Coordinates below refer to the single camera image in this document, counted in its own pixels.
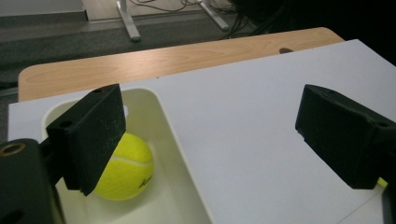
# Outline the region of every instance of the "tennis ball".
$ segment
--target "tennis ball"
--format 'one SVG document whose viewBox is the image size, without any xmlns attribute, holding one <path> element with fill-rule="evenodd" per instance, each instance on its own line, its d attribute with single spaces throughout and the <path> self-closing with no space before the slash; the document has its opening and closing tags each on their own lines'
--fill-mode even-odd
<svg viewBox="0 0 396 224">
<path fill-rule="evenodd" d="M 132 199 L 149 183 L 154 163 L 149 146 L 125 133 L 103 171 L 94 192 L 111 201 Z"/>
<path fill-rule="evenodd" d="M 388 185 L 388 182 L 385 181 L 383 178 L 379 177 L 378 178 L 378 182 L 376 182 L 377 184 L 379 184 L 382 188 L 386 188 Z"/>
</svg>

